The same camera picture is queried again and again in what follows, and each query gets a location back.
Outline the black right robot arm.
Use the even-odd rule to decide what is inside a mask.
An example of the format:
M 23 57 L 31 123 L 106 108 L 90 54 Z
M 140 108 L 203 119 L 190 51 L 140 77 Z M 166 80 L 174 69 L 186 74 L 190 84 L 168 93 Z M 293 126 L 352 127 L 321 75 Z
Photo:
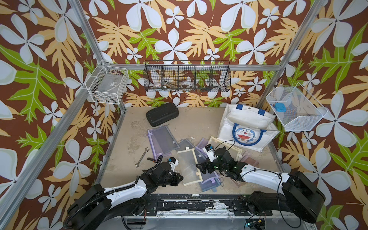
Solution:
M 256 215 L 271 210 L 285 211 L 307 223 L 316 223 L 326 197 L 302 172 L 277 173 L 238 162 L 225 147 L 214 149 L 207 145 L 205 151 L 207 159 L 196 164 L 203 174 L 218 171 L 234 181 L 253 183 L 274 191 L 253 192 L 246 201 L 246 211 Z

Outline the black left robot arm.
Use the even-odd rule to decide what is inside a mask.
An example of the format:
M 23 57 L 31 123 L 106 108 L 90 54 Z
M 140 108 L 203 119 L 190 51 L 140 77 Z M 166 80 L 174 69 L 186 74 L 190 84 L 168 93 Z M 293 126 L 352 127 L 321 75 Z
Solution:
M 165 162 L 155 161 L 156 165 L 146 170 L 131 183 L 103 188 L 100 184 L 91 187 L 67 210 L 63 222 L 65 230 L 95 230 L 108 216 L 109 212 L 119 208 L 128 209 L 128 213 L 141 213 L 145 195 L 158 187 L 178 186 L 184 177 L 175 172 L 179 161 L 171 157 Z

